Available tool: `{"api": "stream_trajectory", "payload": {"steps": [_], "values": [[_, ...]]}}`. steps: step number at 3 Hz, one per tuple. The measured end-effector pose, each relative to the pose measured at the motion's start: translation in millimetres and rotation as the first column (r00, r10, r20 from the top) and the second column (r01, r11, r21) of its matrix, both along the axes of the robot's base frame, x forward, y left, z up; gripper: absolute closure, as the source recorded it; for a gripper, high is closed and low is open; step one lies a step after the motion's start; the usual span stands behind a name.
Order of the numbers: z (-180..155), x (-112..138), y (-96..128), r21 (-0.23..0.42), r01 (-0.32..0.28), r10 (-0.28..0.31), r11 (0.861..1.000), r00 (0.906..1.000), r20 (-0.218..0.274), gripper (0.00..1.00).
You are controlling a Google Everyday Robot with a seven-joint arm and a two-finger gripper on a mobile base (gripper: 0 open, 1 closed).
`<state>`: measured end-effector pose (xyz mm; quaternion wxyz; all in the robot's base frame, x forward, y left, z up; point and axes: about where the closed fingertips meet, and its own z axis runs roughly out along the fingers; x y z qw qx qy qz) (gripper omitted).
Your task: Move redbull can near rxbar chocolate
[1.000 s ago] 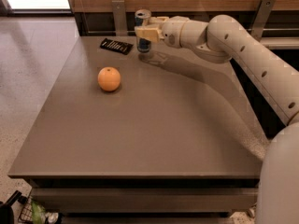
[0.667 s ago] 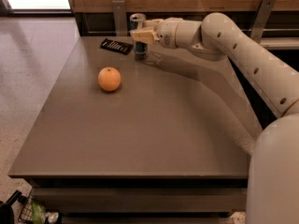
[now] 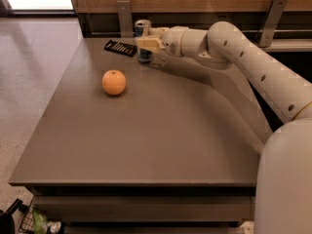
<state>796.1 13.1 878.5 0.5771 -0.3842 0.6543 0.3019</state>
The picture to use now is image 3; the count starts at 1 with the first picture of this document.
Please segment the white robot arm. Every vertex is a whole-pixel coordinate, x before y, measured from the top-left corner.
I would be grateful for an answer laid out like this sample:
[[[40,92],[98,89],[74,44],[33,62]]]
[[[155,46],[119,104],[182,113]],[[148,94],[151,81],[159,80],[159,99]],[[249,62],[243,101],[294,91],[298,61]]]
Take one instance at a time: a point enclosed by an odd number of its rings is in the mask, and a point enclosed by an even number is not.
[[[242,71],[283,122],[260,153],[254,234],[312,234],[312,84],[226,21],[207,30],[149,27],[136,45],[214,69],[235,65]]]

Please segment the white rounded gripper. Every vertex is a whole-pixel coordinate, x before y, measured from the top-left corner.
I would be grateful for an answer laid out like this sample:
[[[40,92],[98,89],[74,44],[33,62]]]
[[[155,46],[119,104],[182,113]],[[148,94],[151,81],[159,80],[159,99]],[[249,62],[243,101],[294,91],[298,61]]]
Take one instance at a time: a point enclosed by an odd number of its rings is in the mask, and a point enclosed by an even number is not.
[[[182,38],[187,30],[188,28],[183,26],[175,26],[169,29],[167,27],[151,27],[148,30],[149,34],[155,37],[163,35],[163,42],[159,38],[137,37],[136,45],[140,49],[152,53],[160,53],[164,50],[167,55],[180,58],[182,56]]]

